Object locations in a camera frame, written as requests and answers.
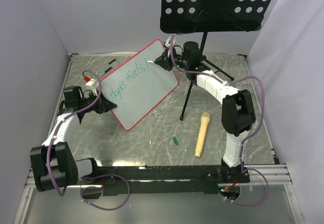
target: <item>white wall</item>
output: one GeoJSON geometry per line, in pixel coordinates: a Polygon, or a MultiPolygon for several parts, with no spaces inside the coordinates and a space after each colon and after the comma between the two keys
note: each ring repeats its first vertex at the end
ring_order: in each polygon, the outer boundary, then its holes
{"type": "MultiPolygon", "coordinates": [[[[41,0],[69,53],[138,51],[165,39],[160,31],[160,0],[41,0]]],[[[276,0],[272,0],[270,13],[276,0]]],[[[214,32],[206,52],[248,54],[259,32],[214,32]]],[[[201,33],[177,36],[178,44],[201,40],[201,33]]]]}
{"type": "Polygon", "coordinates": [[[279,0],[249,56],[265,120],[306,223],[324,220],[324,0],[279,0]]]}
{"type": "Polygon", "coordinates": [[[0,0],[0,219],[12,223],[68,56],[38,0],[0,0]]]}

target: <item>floor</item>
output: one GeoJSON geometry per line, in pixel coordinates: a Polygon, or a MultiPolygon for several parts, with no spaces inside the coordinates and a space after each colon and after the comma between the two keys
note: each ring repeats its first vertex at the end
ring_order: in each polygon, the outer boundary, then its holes
{"type": "MultiPolygon", "coordinates": [[[[112,66],[117,67],[129,57],[130,54],[73,55],[65,86],[78,85],[85,89],[82,77],[84,69],[97,72],[114,58],[116,61],[112,66]]],[[[248,76],[243,56],[214,54],[207,57],[235,79],[248,76]]],[[[74,158],[80,160],[93,157],[104,166],[220,164],[226,145],[226,132],[221,124],[221,105],[208,92],[194,86],[184,120],[180,121],[179,116],[190,81],[185,74],[178,71],[176,74],[179,86],[131,131],[125,131],[110,112],[102,115],[86,114],[73,140],[69,142],[74,158]],[[210,113],[211,121],[203,153],[201,158],[197,158],[194,156],[194,150],[203,112],[210,113]],[[174,136],[179,145],[174,144],[174,136]]],[[[254,130],[259,123],[260,112],[252,84],[246,80],[237,84],[237,88],[248,89],[253,95],[257,117],[254,130]]],[[[274,164],[264,126],[248,141],[245,155],[246,164],[274,164]]]]}

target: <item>wooden microphone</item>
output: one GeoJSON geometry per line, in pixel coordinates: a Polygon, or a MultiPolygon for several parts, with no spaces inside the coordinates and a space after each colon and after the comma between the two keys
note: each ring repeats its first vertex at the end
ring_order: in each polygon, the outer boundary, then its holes
{"type": "Polygon", "coordinates": [[[201,152],[203,151],[203,146],[204,146],[204,141],[205,141],[205,136],[206,136],[206,131],[207,131],[207,126],[209,121],[211,120],[211,115],[209,113],[203,113],[201,116],[201,125],[200,125],[200,130],[199,130],[199,135],[198,135],[198,140],[197,140],[197,145],[196,145],[196,150],[194,155],[196,157],[200,157],[201,152]]]}

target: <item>metal frame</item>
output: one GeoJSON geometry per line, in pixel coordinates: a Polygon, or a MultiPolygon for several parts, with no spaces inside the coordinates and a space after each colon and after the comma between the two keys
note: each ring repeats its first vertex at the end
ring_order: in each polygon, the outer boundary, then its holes
{"type": "MultiPolygon", "coordinates": [[[[89,56],[116,56],[116,55],[128,55],[128,54],[131,55],[134,53],[110,53],[110,54],[98,54],[98,55],[89,55],[89,56]]],[[[70,71],[71,61],[72,61],[73,56],[74,55],[72,54],[69,57],[68,66],[67,66],[67,70],[65,73],[63,83],[62,83],[60,94],[58,97],[56,110],[58,109],[58,106],[60,104],[60,98],[62,97],[62,94],[63,94],[63,89],[64,89],[64,86],[65,86],[65,83],[67,80],[68,73],[70,71]]],[[[244,63],[247,68],[248,74],[250,75],[246,61],[244,61],[244,63]]],[[[56,116],[54,115],[50,130],[49,130],[49,134],[52,131],[55,120],[56,120],[56,116]]],[[[273,146],[271,144],[270,138],[269,138],[269,142],[270,142],[270,148],[273,150],[273,146]]],[[[259,170],[262,174],[264,174],[269,182],[269,185],[284,185],[295,222],[296,223],[304,223],[286,164],[281,164],[281,165],[275,165],[275,164],[273,164],[273,165],[270,165],[270,164],[269,165],[246,165],[246,166],[253,167],[253,168],[259,170]]],[[[265,184],[264,179],[260,175],[254,173],[252,171],[249,171],[249,175],[250,175],[250,180],[251,180],[250,183],[239,183],[238,185],[249,185],[252,187],[254,185],[264,185],[265,184]]],[[[227,186],[230,184],[224,183],[224,184],[220,184],[220,185],[227,186]]],[[[72,188],[85,188],[88,186],[98,186],[98,185],[72,185],[72,186],[69,186],[68,188],[71,188],[71,189],[72,188]]],[[[16,217],[15,217],[15,220],[13,222],[14,224],[20,224],[20,223],[23,224],[24,223],[24,220],[26,217],[26,212],[28,210],[30,199],[31,199],[34,188],[35,188],[35,182],[34,182],[32,170],[30,169],[28,178],[26,180],[23,196],[21,198],[21,201],[20,201],[20,204],[18,207],[18,211],[17,211],[16,217]]]]}

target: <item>black perforated panel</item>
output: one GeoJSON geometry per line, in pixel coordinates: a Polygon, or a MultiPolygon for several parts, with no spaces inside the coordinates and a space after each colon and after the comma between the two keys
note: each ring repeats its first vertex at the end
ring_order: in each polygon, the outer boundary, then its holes
{"type": "Polygon", "coordinates": [[[271,0],[162,0],[165,33],[259,30],[271,0]]]}

